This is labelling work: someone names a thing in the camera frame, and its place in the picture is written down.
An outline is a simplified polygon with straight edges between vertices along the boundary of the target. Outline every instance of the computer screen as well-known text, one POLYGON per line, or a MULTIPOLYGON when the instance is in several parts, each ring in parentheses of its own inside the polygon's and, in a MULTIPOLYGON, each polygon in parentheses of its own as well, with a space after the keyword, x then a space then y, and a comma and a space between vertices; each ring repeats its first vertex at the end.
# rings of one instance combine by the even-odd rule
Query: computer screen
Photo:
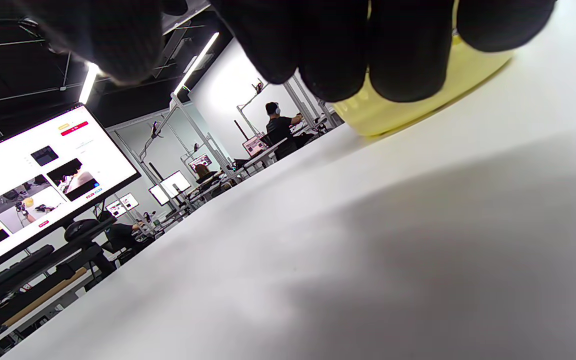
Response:
POLYGON ((131 193, 122 196, 120 199, 123 207, 126 208, 126 210, 132 210, 133 208, 137 207, 137 205, 139 205, 139 202, 137 202, 137 199, 131 193))
POLYGON ((0 141, 0 264, 139 177, 84 105, 0 141))
POLYGON ((119 218, 123 214, 126 214, 126 212, 128 211, 119 200, 106 206, 105 209, 108 210, 108 212, 110 212, 110 214, 112 214, 112 216, 116 218, 119 218))
MULTIPOLYGON (((166 192, 170 198, 174 198, 183 191, 186 191, 190 188, 190 182, 186 180, 186 178, 181 174, 180 171, 173 173, 172 175, 168 176, 161 182, 161 186, 163 189, 166 189, 166 192)), ((157 202, 160 205, 165 205, 169 202, 169 199, 166 197, 166 194, 159 186, 153 186, 148 191, 157 199, 157 202)))
POLYGON ((266 144, 261 141, 261 138, 258 136, 252 137, 252 139, 249 139, 241 145, 244 146, 248 155, 251 157, 268 149, 268 146, 266 146, 266 144))
POLYGON ((200 157, 197 157, 195 160, 192 160, 192 162, 190 162, 190 167, 192 168, 192 171, 195 172, 195 174, 197 173, 197 169, 195 169, 199 164, 204 164, 205 166, 209 166, 210 164, 212 164, 213 161, 210 160, 210 157, 208 157, 208 155, 206 153, 204 153, 203 155, 201 155, 200 157))

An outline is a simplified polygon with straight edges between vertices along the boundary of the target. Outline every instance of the black glove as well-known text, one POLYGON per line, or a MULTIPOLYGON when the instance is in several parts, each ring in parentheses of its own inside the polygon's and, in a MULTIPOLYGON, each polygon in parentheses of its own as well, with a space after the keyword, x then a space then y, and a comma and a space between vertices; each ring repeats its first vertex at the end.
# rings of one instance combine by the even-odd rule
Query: black glove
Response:
MULTIPOLYGON (((16 0, 48 36, 120 83, 146 79, 162 51, 157 0, 16 0)), ((482 51, 524 45, 556 0, 460 0, 457 30, 482 51)), ((446 79, 454 0, 212 0, 259 73, 281 84, 299 68, 307 87, 340 101, 367 66, 384 98, 429 98, 446 79)))
MULTIPOLYGON (((460 0, 457 30, 487 52, 524 45, 556 0, 460 0)), ((318 98, 364 84, 397 102, 423 100, 446 80, 454 0, 212 0, 259 73, 281 84, 296 68, 318 98)))

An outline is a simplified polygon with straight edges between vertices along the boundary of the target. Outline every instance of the desk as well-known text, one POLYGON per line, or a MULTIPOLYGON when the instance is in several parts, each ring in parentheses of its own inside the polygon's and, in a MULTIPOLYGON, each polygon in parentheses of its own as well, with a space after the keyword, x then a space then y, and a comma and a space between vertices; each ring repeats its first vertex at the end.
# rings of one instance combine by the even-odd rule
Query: desk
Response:
POLYGON ((3 360, 411 358, 576 359, 576 0, 434 116, 341 125, 210 201, 3 360))
POLYGON ((275 152, 275 150, 277 150, 277 148, 279 148, 279 145, 283 144, 287 140, 288 140, 288 138, 282 139, 282 141, 279 141, 278 143, 274 144, 273 146, 270 146, 268 149, 266 149, 265 151, 263 151, 259 155, 255 156, 254 158, 252 158, 248 162, 246 162, 246 164, 244 164, 243 168, 244 169, 249 168, 258 162, 262 162, 264 167, 269 167, 270 163, 268 162, 268 160, 270 159, 270 156, 275 152))
POLYGON ((75 273, 73 278, 75 279, 62 281, 61 284, 64 286, 61 286, 61 284, 57 285, 54 288, 55 291, 46 292, 44 296, 39 297, 34 301, 34 303, 28 305, 25 310, 19 312, 18 316, 14 316, 6 321, 5 325, 8 326, 8 328, 4 332, 0 333, 0 341, 19 328, 27 328, 29 325, 37 321, 38 316, 45 310, 59 305, 60 300, 64 296, 74 294, 78 289, 84 287, 84 285, 93 279, 93 276, 90 270, 82 268, 75 273))

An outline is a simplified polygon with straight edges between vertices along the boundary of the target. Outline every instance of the fluorescent light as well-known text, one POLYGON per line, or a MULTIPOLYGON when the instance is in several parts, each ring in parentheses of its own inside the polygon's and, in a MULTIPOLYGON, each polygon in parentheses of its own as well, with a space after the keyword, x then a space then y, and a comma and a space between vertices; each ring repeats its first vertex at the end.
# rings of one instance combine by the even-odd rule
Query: fluorescent light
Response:
POLYGON ((185 67, 185 69, 183 69, 183 73, 187 73, 188 69, 190 69, 190 66, 192 66, 195 63, 195 60, 197 60, 197 55, 194 55, 192 57, 192 59, 190 59, 190 62, 188 63, 188 66, 185 67))
POLYGON ((210 38, 210 40, 208 40, 208 43, 206 44, 206 46, 203 48, 203 50, 201 50, 201 52, 199 53, 199 55, 197 55, 197 59, 194 59, 194 62, 192 62, 192 65, 190 66, 190 69, 188 70, 188 72, 185 73, 185 75, 183 76, 183 79, 181 79, 181 82, 179 82, 179 85, 176 86, 176 89, 174 89, 174 93, 175 94, 179 94, 179 91, 181 91, 181 89, 184 87, 184 85, 186 84, 186 81, 188 80, 188 78, 190 78, 190 75, 195 71, 195 69, 199 66, 199 64, 202 62, 202 60, 204 59, 204 57, 206 56, 206 53, 208 53, 208 50, 210 50, 210 47, 213 46, 213 43, 215 42, 215 40, 217 40, 217 37, 219 36, 219 32, 215 32, 214 35, 212 35, 212 37, 210 38))
POLYGON ((81 88, 81 94, 79 95, 79 102, 85 104, 88 102, 90 92, 92 91, 92 86, 95 84, 95 79, 97 79, 97 74, 99 73, 99 66, 96 64, 88 63, 88 72, 86 74, 86 80, 84 80, 84 86, 81 88))

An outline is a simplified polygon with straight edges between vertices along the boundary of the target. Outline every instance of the red button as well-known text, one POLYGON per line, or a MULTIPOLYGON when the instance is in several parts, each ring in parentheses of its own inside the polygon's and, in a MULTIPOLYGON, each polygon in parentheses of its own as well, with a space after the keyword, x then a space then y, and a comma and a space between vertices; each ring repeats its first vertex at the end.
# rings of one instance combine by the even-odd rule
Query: red button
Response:
POLYGON ((82 129, 84 126, 88 125, 87 121, 83 121, 82 123, 80 123, 79 125, 75 125, 73 127, 71 127, 70 129, 64 131, 61 133, 62 137, 65 137, 66 135, 70 134, 71 132, 74 132, 75 130, 79 130, 82 129))

